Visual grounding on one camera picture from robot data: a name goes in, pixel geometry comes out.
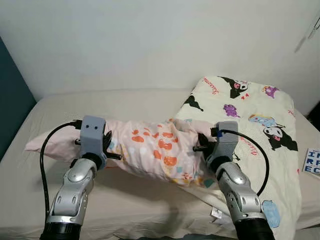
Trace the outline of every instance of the beige bed sheet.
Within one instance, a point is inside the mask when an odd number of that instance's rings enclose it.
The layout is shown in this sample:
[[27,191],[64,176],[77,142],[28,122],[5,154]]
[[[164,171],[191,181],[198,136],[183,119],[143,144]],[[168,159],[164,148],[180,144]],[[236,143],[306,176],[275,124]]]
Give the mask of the beige bed sheet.
[[[84,115],[122,121],[158,122],[172,117],[189,89],[145,89],[84,92],[41,100],[30,112],[0,162],[0,239],[39,239],[44,225],[44,196],[39,155],[24,152],[25,144],[57,125]],[[296,113],[299,156],[307,147],[319,147],[319,132]],[[65,163],[45,158],[50,202],[68,169]],[[228,231],[212,224],[211,207],[174,184],[146,180],[120,169],[99,172],[89,196],[81,239],[182,237],[188,233],[220,234]],[[301,174],[301,188],[319,179]],[[312,204],[319,192],[302,189],[302,215],[298,227],[320,223]]]

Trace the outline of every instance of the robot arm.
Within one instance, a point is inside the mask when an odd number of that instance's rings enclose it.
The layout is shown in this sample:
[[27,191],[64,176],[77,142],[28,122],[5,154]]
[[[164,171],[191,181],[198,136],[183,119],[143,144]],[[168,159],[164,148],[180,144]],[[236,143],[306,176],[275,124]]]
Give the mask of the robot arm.
[[205,156],[207,167],[216,175],[219,188],[225,196],[239,240],[274,240],[258,195],[251,189],[249,178],[232,162],[238,136],[223,132],[238,132],[235,121],[223,121],[211,129],[217,138],[213,151]]
[[81,158],[65,173],[63,184],[56,194],[46,218],[41,240],[78,240],[84,222],[88,195],[94,187],[97,171],[103,169],[109,158],[121,156],[106,152],[111,132],[104,135],[106,121],[100,117],[85,116],[80,131]]

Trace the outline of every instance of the pink pillowcase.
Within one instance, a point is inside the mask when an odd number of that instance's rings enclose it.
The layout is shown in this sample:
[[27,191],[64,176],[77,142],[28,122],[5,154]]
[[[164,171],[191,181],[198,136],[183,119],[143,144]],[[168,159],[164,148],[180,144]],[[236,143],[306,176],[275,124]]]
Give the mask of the pink pillowcase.
[[[105,132],[112,130],[107,151],[122,155],[121,160],[108,159],[108,167],[119,167],[126,172],[182,186],[213,178],[208,172],[201,152],[193,152],[198,133],[210,137],[213,125],[205,121],[186,122],[170,119],[165,123],[143,121],[122,122],[107,120]],[[40,152],[50,131],[36,137],[25,146],[26,151]],[[58,161],[71,162],[79,158],[80,146],[75,141],[80,130],[67,126],[57,131],[47,143],[44,154]]]

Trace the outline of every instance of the purple cartoon character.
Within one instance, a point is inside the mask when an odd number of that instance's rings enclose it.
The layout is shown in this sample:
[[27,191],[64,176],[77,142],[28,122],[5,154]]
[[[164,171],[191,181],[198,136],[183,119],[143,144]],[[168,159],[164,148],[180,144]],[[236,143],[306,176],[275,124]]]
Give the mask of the purple cartoon character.
[[275,98],[275,92],[279,90],[279,88],[272,87],[272,86],[265,86],[262,89],[262,92],[265,92],[268,96],[272,97],[273,99]]
[[223,109],[225,110],[225,113],[227,116],[240,118],[240,116],[238,116],[238,114],[237,114],[237,111],[236,111],[237,109],[235,106],[233,106],[231,104],[225,104]]

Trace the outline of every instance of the blue cartoon character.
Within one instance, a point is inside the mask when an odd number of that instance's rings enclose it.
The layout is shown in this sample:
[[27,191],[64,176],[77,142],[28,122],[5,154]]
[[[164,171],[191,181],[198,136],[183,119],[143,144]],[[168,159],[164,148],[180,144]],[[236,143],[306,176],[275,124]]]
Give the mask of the blue cartoon character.
[[240,116],[238,116],[238,114],[237,114],[237,111],[236,111],[237,109],[235,106],[233,106],[231,104],[225,104],[223,109],[225,110],[225,113],[227,116],[240,118]]
[[273,117],[270,117],[270,116],[252,114],[249,117],[249,121],[251,123],[261,124],[262,126],[268,127],[268,128],[278,126],[278,124],[276,123],[276,120]]
[[273,99],[275,98],[275,92],[278,91],[279,88],[272,87],[272,86],[265,86],[262,89],[262,92],[265,92],[269,97],[272,97]]
[[240,96],[240,93],[248,89],[248,83],[245,81],[237,81],[224,76],[219,76],[219,78],[224,79],[230,85],[230,98],[232,99]]

